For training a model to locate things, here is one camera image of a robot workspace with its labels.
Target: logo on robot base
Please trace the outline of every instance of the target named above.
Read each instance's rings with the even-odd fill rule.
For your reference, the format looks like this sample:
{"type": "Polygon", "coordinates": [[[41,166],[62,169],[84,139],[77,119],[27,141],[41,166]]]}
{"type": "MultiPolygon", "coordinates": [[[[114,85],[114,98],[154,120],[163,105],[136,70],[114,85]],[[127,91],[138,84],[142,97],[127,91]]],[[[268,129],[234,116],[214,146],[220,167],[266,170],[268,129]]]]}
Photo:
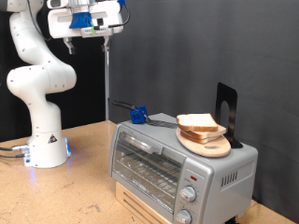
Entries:
{"type": "Polygon", "coordinates": [[[54,143],[54,142],[57,142],[57,139],[55,138],[54,134],[50,136],[50,140],[48,142],[49,143],[54,143]]]}

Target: wooden crate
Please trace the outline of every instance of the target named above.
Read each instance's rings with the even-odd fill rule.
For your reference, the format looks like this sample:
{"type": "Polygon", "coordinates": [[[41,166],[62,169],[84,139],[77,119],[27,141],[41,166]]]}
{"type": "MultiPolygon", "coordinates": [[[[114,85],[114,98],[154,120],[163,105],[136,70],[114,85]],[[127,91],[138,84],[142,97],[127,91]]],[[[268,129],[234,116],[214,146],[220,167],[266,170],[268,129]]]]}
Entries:
{"type": "Polygon", "coordinates": [[[171,224],[118,182],[116,182],[116,199],[146,224],[171,224]]]}

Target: toaster oven knob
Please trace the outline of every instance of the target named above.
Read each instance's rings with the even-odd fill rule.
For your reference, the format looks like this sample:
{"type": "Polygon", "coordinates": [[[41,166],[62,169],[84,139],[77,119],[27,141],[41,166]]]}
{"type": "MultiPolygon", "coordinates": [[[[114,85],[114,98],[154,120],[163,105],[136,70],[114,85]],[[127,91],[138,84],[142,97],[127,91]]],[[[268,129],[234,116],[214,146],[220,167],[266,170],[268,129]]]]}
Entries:
{"type": "Polygon", "coordinates": [[[176,215],[176,221],[183,224],[190,224],[192,222],[192,218],[190,213],[187,210],[181,210],[176,215]]]}
{"type": "Polygon", "coordinates": [[[189,203],[193,202],[196,197],[196,193],[193,187],[186,187],[185,189],[180,190],[179,194],[189,203]]]}

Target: metal pole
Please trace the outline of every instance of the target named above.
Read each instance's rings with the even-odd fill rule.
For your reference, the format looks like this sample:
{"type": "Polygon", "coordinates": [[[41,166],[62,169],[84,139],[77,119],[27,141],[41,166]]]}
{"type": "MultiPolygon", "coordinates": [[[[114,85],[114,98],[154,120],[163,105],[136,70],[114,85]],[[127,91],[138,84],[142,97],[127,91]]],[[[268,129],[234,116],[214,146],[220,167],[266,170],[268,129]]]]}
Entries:
{"type": "Polygon", "coordinates": [[[109,98],[110,98],[110,89],[109,89],[109,43],[107,44],[107,50],[105,51],[105,116],[106,120],[110,119],[109,114],[109,98]]]}

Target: toaster oven handle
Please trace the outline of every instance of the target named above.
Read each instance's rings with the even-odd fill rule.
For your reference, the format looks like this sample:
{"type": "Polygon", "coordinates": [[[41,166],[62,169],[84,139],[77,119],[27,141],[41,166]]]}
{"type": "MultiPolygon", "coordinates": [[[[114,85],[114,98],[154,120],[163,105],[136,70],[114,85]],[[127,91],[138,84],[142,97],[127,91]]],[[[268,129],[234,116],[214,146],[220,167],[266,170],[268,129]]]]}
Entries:
{"type": "Polygon", "coordinates": [[[139,149],[141,149],[143,151],[148,152],[149,154],[152,154],[153,152],[156,152],[159,155],[162,154],[162,150],[163,150],[162,147],[161,148],[157,148],[157,147],[154,147],[154,146],[150,146],[149,144],[144,143],[144,142],[142,142],[142,141],[134,138],[133,136],[131,136],[128,133],[122,132],[121,133],[121,138],[124,141],[130,143],[131,145],[133,145],[135,147],[138,147],[139,149]]]}

